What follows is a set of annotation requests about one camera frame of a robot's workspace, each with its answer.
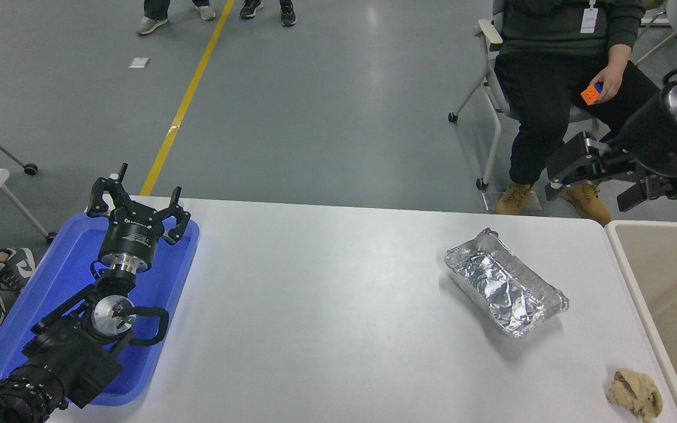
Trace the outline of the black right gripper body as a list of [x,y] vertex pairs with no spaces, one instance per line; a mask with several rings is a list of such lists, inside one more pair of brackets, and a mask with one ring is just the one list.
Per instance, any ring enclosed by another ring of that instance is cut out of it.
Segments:
[[677,88],[648,99],[624,123],[614,146],[656,174],[677,177]]

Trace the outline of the person's left hand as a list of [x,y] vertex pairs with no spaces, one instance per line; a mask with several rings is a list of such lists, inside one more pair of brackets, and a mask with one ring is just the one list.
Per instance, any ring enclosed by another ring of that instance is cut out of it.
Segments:
[[610,62],[604,69],[600,70],[588,84],[589,88],[594,88],[596,84],[602,86],[597,99],[591,105],[598,105],[614,98],[622,85],[624,70],[628,60],[620,62]]

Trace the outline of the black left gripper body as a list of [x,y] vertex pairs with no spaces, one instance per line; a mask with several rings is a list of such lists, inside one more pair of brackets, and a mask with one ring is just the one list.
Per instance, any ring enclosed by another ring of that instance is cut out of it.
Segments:
[[99,260],[108,265],[112,256],[128,254],[139,259],[143,265],[151,265],[159,238],[164,233],[164,225],[156,220],[136,222],[124,214],[110,215],[108,220]]

